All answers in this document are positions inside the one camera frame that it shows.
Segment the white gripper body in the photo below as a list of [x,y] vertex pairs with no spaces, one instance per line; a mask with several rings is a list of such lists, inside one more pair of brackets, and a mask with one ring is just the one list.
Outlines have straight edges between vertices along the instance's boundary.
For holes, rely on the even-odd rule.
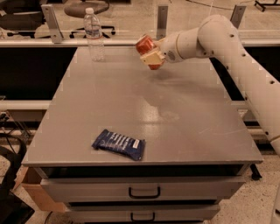
[[173,33],[159,40],[160,52],[163,54],[164,58],[170,63],[175,63],[179,59],[177,50],[177,38],[178,34]]

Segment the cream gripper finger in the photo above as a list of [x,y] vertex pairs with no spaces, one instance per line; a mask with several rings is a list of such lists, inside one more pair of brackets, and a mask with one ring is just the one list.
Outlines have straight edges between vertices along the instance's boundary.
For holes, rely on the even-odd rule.
[[148,66],[161,65],[165,61],[165,56],[157,47],[142,55],[140,60]]
[[160,39],[160,40],[155,40],[153,39],[151,36],[147,35],[147,34],[144,34],[143,35],[143,43],[146,45],[146,46],[151,46],[151,47],[155,47],[155,46],[161,46],[163,40]]

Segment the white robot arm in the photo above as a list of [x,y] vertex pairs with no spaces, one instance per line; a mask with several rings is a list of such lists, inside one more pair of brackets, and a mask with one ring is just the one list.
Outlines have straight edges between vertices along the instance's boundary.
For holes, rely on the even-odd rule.
[[143,35],[136,42],[141,61],[150,69],[164,62],[215,58],[234,84],[280,156],[280,82],[245,50],[234,25],[222,15],[204,19],[200,26],[154,41]]

